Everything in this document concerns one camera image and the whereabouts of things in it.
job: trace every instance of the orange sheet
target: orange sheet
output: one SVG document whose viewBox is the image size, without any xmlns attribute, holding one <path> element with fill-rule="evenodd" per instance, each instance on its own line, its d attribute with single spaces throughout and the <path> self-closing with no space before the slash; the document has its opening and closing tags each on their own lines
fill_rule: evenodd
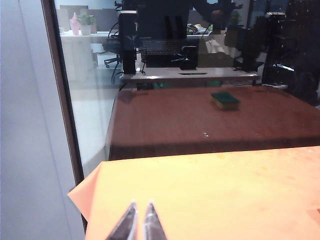
<svg viewBox="0 0 320 240">
<path fill-rule="evenodd" d="M 69 197 L 104 240 L 149 200 L 168 240 L 319 240 L 320 146 L 102 162 Z"/>
</svg>

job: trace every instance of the glass window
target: glass window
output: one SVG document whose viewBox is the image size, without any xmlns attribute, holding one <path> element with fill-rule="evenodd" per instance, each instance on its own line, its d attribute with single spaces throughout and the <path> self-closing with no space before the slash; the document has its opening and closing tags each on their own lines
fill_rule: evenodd
<svg viewBox="0 0 320 240">
<path fill-rule="evenodd" d="M 318 2 L 55 0 L 84 175 L 320 144 Z"/>
</svg>

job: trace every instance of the brown tabletop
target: brown tabletop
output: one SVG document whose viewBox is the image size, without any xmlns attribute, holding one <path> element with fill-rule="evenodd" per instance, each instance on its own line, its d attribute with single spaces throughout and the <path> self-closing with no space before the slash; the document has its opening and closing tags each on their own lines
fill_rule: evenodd
<svg viewBox="0 0 320 240">
<path fill-rule="evenodd" d="M 222 91 L 239 110 L 211 102 Z M 320 145 L 320 111 L 269 87 L 122 91 L 112 114 L 110 160 Z"/>
</svg>

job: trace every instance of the white wall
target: white wall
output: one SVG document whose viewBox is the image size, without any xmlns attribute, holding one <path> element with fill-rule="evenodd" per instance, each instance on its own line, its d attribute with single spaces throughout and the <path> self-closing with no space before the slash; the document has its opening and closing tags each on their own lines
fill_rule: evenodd
<svg viewBox="0 0 320 240">
<path fill-rule="evenodd" d="M 248 21 L 248 13 L 249 13 L 249 6 L 250 6 L 250 0 L 236 0 L 236 5 L 243 4 L 243 8 L 237 10 L 241 16 L 241 25 L 244 25 L 244 27 L 247 26 Z"/>
<path fill-rule="evenodd" d="M 1 22 L 1 239 L 84 239 L 41 1 L 1 1 Z"/>
<path fill-rule="evenodd" d="M 54 0 L 54 4 L 57 9 L 60 5 L 88 5 L 89 9 L 115 8 L 115 0 Z"/>
</svg>

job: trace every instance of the potted plant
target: potted plant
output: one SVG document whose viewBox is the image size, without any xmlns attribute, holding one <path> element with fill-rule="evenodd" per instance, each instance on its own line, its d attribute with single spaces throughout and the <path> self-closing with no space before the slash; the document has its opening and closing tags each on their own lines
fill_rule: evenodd
<svg viewBox="0 0 320 240">
<path fill-rule="evenodd" d="M 91 25 L 94 24 L 95 18 L 90 17 L 88 13 L 83 13 L 79 16 L 76 16 L 76 20 L 80 24 L 82 35 L 90 35 Z"/>
<path fill-rule="evenodd" d="M 241 21 L 241 16 L 238 11 L 233 11 L 230 17 L 228 28 L 236 27 Z"/>
</svg>

